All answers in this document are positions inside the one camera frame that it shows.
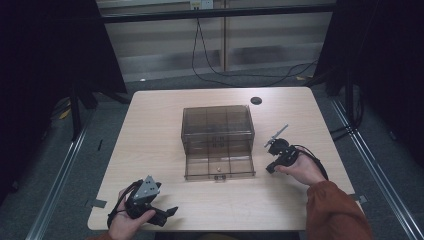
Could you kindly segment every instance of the transparent plastic box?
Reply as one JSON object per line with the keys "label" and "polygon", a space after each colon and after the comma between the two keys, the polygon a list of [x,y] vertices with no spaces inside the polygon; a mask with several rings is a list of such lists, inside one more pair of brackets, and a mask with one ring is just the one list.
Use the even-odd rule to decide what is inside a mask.
{"label": "transparent plastic box", "polygon": [[185,108],[181,139],[186,180],[253,177],[254,137],[247,105]]}

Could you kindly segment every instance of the wooden table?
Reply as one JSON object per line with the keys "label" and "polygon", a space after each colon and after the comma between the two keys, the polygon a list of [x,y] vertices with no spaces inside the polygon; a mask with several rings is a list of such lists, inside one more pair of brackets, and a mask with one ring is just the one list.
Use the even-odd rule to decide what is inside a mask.
{"label": "wooden table", "polygon": [[[262,104],[251,104],[252,97],[260,97]],[[183,109],[225,105],[250,107],[256,176],[225,182],[186,181],[181,141]],[[118,192],[151,175],[162,183],[152,205],[163,210],[179,209],[163,228],[145,224],[144,230],[304,230],[307,186],[291,176],[265,170],[275,158],[263,145],[286,123],[289,127],[280,137],[309,148],[321,159],[330,180],[347,194],[354,193],[309,88],[141,91],[132,99],[97,195],[97,199],[107,201],[106,207],[93,208],[89,228],[107,229],[107,214],[116,204]]]}

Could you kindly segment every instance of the finger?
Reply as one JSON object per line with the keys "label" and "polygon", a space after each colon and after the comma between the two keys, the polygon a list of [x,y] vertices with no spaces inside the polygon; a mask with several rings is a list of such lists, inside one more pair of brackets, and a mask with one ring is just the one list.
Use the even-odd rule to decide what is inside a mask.
{"label": "finger", "polygon": [[282,166],[282,165],[275,166],[274,170],[277,171],[277,172],[286,173],[286,174],[289,174],[289,172],[290,172],[290,170],[287,167]]}
{"label": "finger", "polygon": [[299,149],[299,150],[302,150],[302,151],[306,150],[304,147],[301,147],[301,146],[297,146],[296,148]]}
{"label": "finger", "polygon": [[[119,194],[118,194],[118,201],[119,201],[119,199],[121,198],[121,196],[124,194],[125,190],[126,190],[126,189],[122,189],[121,191],[119,191]],[[125,196],[125,197],[122,199],[122,201],[119,203],[119,205],[118,205],[118,211],[120,211],[120,210],[124,210],[124,209],[125,209],[125,202],[126,202],[126,200],[127,200],[127,197]]]}
{"label": "finger", "polygon": [[147,221],[149,221],[153,216],[155,216],[156,211],[155,210],[149,210],[145,213],[143,213],[143,215],[141,215],[141,217],[137,218],[137,222],[141,225],[143,223],[146,223]]}

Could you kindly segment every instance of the gray floor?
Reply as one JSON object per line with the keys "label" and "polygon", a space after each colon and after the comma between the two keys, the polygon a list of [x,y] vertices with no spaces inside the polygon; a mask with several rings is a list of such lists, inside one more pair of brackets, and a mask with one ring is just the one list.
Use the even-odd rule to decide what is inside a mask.
{"label": "gray floor", "polygon": [[[242,73],[284,75],[287,71],[288,68],[272,68]],[[311,74],[313,68],[302,75]],[[294,77],[279,82],[278,78],[258,76],[223,77],[205,74],[202,78],[215,82],[200,80],[196,76],[130,82],[127,83],[129,94],[123,96],[131,98],[132,94],[139,90],[223,88],[229,87],[228,85],[300,86],[304,83]],[[325,86],[315,86],[312,90],[329,130],[341,127],[339,116],[331,104],[332,99],[325,93]],[[91,209],[86,203],[87,200],[95,199],[97,195],[128,106],[102,95],[96,95],[96,98],[99,100],[99,106],[91,121],[86,124],[86,136],[43,239],[84,239],[99,234],[87,227]],[[84,116],[87,116],[86,110],[83,110]],[[59,120],[57,116],[53,116],[52,119],[53,124],[46,139],[34,157],[32,165],[27,169],[25,177],[20,181],[20,190],[10,194],[0,208],[0,239],[25,239],[67,154],[72,137],[71,119],[68,117]],[[359,130],[399,196],[419,226],[423,226],[424,170],[412,160],[401,142],[391,139],[388,127],[368,105]],[[335,144],[356,193],[368,199],[368,202],[362,204],[362,208],[372,226],[375,239],[408,239],[350,137],[344,137]],[[137,239],[150,240],[153,236],[154,233],[144,232],[140,233]]]}

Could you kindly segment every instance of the wire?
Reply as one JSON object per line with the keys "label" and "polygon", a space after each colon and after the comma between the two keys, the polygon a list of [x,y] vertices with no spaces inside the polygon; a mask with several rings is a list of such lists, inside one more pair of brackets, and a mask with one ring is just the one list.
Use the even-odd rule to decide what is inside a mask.
{"label": "wire", "polygon": [[314,74],[314,76],[308,82],[303,84],[303,86],[311,88],[315,85],[321,84],[327,81],[327,79],[329,79],[330,76],[333,75],[336,70],[337,70],[337,67],[331,67],[329,70],[322,73],[321,75],[315,76]]}
{"label": "wire", "polygon": [[336,133],[336,132],[340,132],[342,130],[346,130],[346,132],[344,132],[343,134],[333,138],[333,142],[336,142],[336,141],[342,139],[343,137],[345,137],[345,136],[351,134],[353,131],[355,131],[355,129],[359,128],[359,126],[362,123],[362,119],[363,119],[364,111],[365,111],[365,106],[364,106],[365,104],[364,104],[363,97],[364,96],[363,96],[362,92],[360,92],[359,99],[358,99],[358,102],[356,104],[356,116],[357,117],[354,120],[353,125],[349,124],[346,127],[341,127],[341,128],[330,131],[330,134],[333,134],[333,133]]}
{"label": "wire", "polygon": [[[203,37],[202,27],[200,26],[199,19],[197,19],[197,29],[196,29],[196,37],[194,39],[193,54],[192,54],[192,59],[191,59],[191,67],[193,69],[193,72],[196,74],[196,76],[199,77],[200,79],[202,79],[203,81],[219,83],[219,84],[223,84],[223,85],[231,86],[231,87],[241,87],[241,88],[246,87],[246,86],[240,86],[240,85],[235,85],[235,84],[224,83],[224,82],[216,81],[216,80],[209,80],[209,79],[205,79],[205,78],[199,76],[199,74],[196,72],[196,70],[194,68],[194,53],[196,51],[197,38],[198,38],[199,32],[200,32],[200,36],[201,36],[201,39],[202,39],[203,51],[204,51],[204,54],[205,54],[205,57],[206,57],[206,61],[208,63],[209,68],[215,74],[220,75],[220,76],[223,76],[223,77],[267,77],[267,78],[281,78],[281,79],[279,79],[279,80],[277,80],[275,82],[272,82],[270,84],[266,84],[266,85],[258,86],[258,87],[269,87],[269,86],[275,85],[275,84],[277,84],[279,82],[282,82],[283,80],[285,80],[288,77],[297,76],[297,75],[305,72],[307,69],[309,69],[311,66],[315,65],[318,62],[318,60],[315,60],[312,63],[302,63],[302,64],[298,64],[298,65],[292,66],[289,69],[288,73],[285,76],[262,75],[262,74],[223,74],[223,73],[219,73],[210,64],[209,57],[208,57],[208,54],[207,54],[207,51],[206,51],[206,44],[205,44],[205,40],[204,40],[204,37]],[[298,72],[296,74],[290,75],[290,73],[293,71],[294,68],[299,67],[299,66],[303,66],[303,65],[308,65],[308,66],[305,69],[303,69],[302,71],[300,71],[300,72]]]}
{"label": "wire", "polygon": [[309,150],[308,148],[306,148],[305,146],[302,146],[302,145],[293,145],[293,146],[295,146],[295,147],[301,147],[301,148],[304,148],[306,151],[308,151],[309,152],[309,155],[311,155],[312,157],[314,157],[314,158],[316,158],[315,157],[315,155],[311,152],[311,150]]}

